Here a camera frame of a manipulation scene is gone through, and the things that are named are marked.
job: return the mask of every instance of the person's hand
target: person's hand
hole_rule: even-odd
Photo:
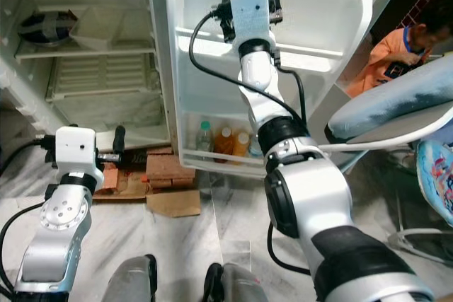
[[[420,56],[415,53],[398,53],[397,59],[406,65],[415,65],[420,61]]]

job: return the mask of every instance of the bottle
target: bottle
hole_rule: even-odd
[[[211,131],[211,124],[208,121],[201,122],[197,132],[197,150],[212,152],[214,150],[214,137]]]
[[[234,137],[229,127],[224,127],[214,141],[214,152],[231,155],[234,148]],[[215,158],[217,163],[225,163],[226,159]]]
[[[251,157],[263,157],[260,144],[258,142],[258,136],[252,135],[250,138],[250,145],[248,146],[248,154]]]
[[[244,157],[247,153],[248,143],[250,138],[245,132],[239,132],[234,139],[233,156]],[[234,161],[233,164],[240,164],[241,162]]]

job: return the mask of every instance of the marble floor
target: marble floor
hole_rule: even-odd
[[[383,156],[371,153],[348,175],[354,197],[354,218],[366,233],[382,241],[395,230],[394,186],[416,193],[414,178],[389,171]],[[0,179],[0,225],[15,212],[40,202],[55,171],[44,164],[39,149],[24,151]],[[102,298],[117,266],[133,256],[152,253],[158,261],[157,301],[199,301],[205,272],[213,262],[235,262],[261,281],[269,301],[314,302],[309,277],[288,272],[270,259],[266,248],[269,224],[263,184],[259,180],[197,174],[202,213],[170,219],[153,214],[143,203],[95,203],[92,227],[83,241],[81,261],[70,301],[95,302]],[[411,216],[424,216],[428,206],[416,194],[408,195]],[[11,280],[25,247],[33,237],[38,212],[22,216],[8,231],[4,264]],[[274,233],[281,260],[305,266],[297,243]],[[453,292],[453,269],[398,252],[432,288],[437,297]]]

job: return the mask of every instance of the white refrigerator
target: white refrigerator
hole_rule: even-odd
[[[283,22],[272,27],[283,67],[295,69],[306,93],[307,117],[319,106],[389,0],[281,0]],[[0,88],[39,132],[63,125],[97,131],[111,147],[118,124],[126,148],[171,143],[186,167],[263,177],[262,158],[236,157],[195,147],[204,120],[216,133],[228,126],[251,132],[239,89],[198,71],[188,43],[198,21],[221,0],[0,0]],[[92,50],[67,42],[37,47],[20,39],[19,25],[38,11],[121,10],[115,42]],[[200,63],[237,77],[239,58],[223,42],[219,22],[195,43]],[[297,87],[281,75],[279,89],[298,110]],[[222,159],[226,163],[214,162]]]

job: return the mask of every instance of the plastic container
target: plastic container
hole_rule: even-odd
[[[212,152],[214,150],[214,136],[211,131],[211,124],[208,121],[201,122],[197,133],[197,150]]]
[[[232,155],[234,148],[234,136],[229,127],[224,127],[214,141],[214,152]],[[214,159],[217,163],[226,163],[226,159]]]
[[[88,7],[69,36],[80,46],[97,51],[112,49],[120,34],[124,10],[108,7]]]
[[[239,132],[234,139],[233,156],[244,157],[247,153],[250,137],[246,132]]]
[[[263,157],[260,144],[258,142],[258,136],[252,135],[250,138],[250,145],[248,146],[248,154],[250,157]]]

